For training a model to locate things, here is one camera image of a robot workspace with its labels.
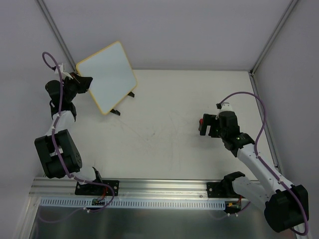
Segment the red bone-shaped eraser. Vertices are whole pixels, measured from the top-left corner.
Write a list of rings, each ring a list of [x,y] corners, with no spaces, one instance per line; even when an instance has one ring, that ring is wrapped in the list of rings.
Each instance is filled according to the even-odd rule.
[[[203,125],[203,118],[199,120],[199,128],[198,128],[199,131],[201,131],[202,125]]]

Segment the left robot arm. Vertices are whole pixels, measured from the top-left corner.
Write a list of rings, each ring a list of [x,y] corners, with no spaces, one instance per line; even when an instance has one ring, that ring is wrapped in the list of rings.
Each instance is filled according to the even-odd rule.
[[[93,195],[100,194],[104,183],[98,170],[84,166],[80,153],[68,131],[76,122],[76,108],[72,103],[77,94],[86,93],[92,77],[81,77],[71,73],[61,82],[49,81],[45,85],[51,100],[49,102],[52,124],[45,136],[35,139],[35,148],[44,174],[48,178],[70,176]]]

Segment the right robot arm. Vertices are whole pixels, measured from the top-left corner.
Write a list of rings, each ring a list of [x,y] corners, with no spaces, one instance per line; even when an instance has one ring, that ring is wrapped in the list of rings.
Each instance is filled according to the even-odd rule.
[[[259,184],[251,182],[240,171],[230,173],[215,186],[207,188],[210,198],[242,196],[264,213],[273,231],[279,233],[304,224],[304,233],[308,233],[306,188],[303,185],[295,186],[261,157],[255,141],[240,131],[233,111],[224,111],[219,115],[204,114],[198,130],[202,136],[221,139],[225,148],[244,163],[259,181]]]

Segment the yellow framed whiteboard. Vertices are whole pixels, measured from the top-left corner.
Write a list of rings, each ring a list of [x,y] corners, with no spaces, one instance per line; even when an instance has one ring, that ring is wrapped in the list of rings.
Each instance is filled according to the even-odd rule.
[[[135,96],[137,79],[120,41],[78,62],[76,70],[82,77],[93,78],[89,93],[103,115],[120,116],[116,105],[127,96]]]

